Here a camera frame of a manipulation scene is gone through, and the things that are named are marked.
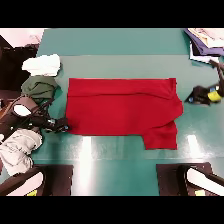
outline green tabletop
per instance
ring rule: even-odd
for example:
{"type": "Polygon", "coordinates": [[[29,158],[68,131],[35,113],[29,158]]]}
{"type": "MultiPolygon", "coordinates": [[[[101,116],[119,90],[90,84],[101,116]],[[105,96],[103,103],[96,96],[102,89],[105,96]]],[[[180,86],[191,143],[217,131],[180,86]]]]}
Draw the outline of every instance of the green tabletop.
{"type": "MultiPolygon", "coordinates": [[[[177,78],[184,100],[195,85],[217,82],[210,66],[189,60],[181,29],[50,29],[38,56],[56,53],[62,69],[50,108],[64,115],[69,78],[177,78]]],[[[224,177],[224,104],[184,104],[177,119],[178,150],[145,150],[140,136],[95,137],[44,133],[35,163],[74,164],[72,195],[158,195],[156,164],[210,162],[224,177]]]]}

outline yellow sticker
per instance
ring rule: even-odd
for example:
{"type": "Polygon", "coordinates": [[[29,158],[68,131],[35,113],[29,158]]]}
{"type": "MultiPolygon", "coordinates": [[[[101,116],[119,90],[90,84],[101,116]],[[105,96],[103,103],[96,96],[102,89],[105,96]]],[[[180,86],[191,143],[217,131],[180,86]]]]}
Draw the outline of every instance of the yellow sticker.
{"type": "Polygon", "coordinates": [[[209,98],[211,101],[219,101],[219,100],[222,99],[222,97],[218,94],[217,91],[208,93],[208,98],[209,98]]]}
{"type": "Polygon", "coordinates": [[[26,196],[37,196],[37,190],[31,191],[29,194],[26,196]]]}
{"type": "Polygon", "coordinates": [[[205,196],[205,191],[204,190],[195,191],[195,195],[196,196],[205,196]]]}

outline red cloth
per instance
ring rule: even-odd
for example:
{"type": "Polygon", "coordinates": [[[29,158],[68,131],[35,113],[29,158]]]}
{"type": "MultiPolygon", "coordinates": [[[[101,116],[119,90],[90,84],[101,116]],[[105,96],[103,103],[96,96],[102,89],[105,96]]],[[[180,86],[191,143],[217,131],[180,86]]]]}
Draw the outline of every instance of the red cloth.
{"type": "Polygon", "coordinates": [[[176,149],[174,120],[183,113],[176,79],[69,79],[70,133],[141,135],[146,149],[176,149]]]}

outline red fabric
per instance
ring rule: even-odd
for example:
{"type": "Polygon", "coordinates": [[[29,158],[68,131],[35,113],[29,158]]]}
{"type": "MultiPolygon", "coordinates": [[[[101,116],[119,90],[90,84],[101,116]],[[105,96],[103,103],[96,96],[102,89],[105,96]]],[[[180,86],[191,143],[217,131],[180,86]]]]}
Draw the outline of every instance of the red fabric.
{"type": "Polygon", "coordinates": [[[176,79],[69,79],[70,133],[141,135],[146,149],[176,149],[174,120],[183,112],[176,79]]]}

